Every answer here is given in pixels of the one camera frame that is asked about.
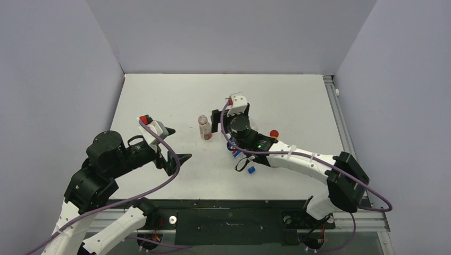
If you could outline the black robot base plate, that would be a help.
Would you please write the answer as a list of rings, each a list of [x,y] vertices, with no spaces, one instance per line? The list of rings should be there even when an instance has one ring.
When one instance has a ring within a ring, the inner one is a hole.
[[[333,230],[332,217],[315,220],[305,200],[175,200],[155,199],[157,212],[141,235],[174,234],[176,245],[296,245],[300,235]]]

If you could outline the blue Pepsi bottle cap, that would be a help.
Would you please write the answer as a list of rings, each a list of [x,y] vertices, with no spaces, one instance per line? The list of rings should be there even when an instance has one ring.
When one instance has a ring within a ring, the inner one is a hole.
[[[247,172],[249,174],[253,174],[253,173],[255,173],[255,171],[256,171],[256,168],[254,166],[251,166],[250,168],[247,169]]]

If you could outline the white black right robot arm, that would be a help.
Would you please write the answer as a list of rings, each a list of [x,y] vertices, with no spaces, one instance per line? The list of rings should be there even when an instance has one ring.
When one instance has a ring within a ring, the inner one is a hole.
[[[342,151],[333,156],[301,150],[252,129],[249,106],[238,114],[229,114],[231,110],[231,106],[226,106],[211,113],[212,132],[222,130],[228,150],[242,152],[246,163],[286,168],[327,186],[325,193],[311,196],[300,212],[300,220],[305,226],[313,227],[339,210],[357,212],[369,177],[352,154]]]

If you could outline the red bottle cap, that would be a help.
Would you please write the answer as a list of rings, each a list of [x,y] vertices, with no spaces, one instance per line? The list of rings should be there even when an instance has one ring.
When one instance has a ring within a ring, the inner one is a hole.
[[[279,132],[277,130],[271,130],[270,137],[277,139],[279,137]]]

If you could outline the Pepsi bottle blue label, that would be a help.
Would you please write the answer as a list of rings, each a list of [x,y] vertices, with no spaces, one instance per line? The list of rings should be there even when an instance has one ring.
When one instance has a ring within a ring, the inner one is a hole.
[[[227,145],[228,150],[231,152],[235,162],[236,162],[236,169],[241,169],[245,165],[246,162],[246,155],[240,151],[236,150],[230,143]]]

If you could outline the small bottle red label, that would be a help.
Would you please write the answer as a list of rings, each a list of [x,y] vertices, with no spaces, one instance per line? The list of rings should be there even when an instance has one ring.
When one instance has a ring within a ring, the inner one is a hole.
[[[209,140],[212,138],[212,130],[211,124],[208,121],[208,118],[205,115],[201,115],[198,117],[198,125],[200,136],[203,140]]]

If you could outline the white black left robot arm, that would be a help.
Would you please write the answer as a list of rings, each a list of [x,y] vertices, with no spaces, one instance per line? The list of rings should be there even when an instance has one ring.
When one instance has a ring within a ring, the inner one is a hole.
[[[116,131],[98,134],[87,148],[87,159],[71,178],[64,193],[59,219],[43,254],[106,254],[135,230],[158,223],[158,207],[145,195],[125,199],[125,214],[92,237],[86,237],[95,217],[111,208],[110,196],[119,188],[116,179],[148,163],[163,169],[173,180],[191,154],[164,157],[160,146],[174,129],[147,125],[140,134],[124,141]]]

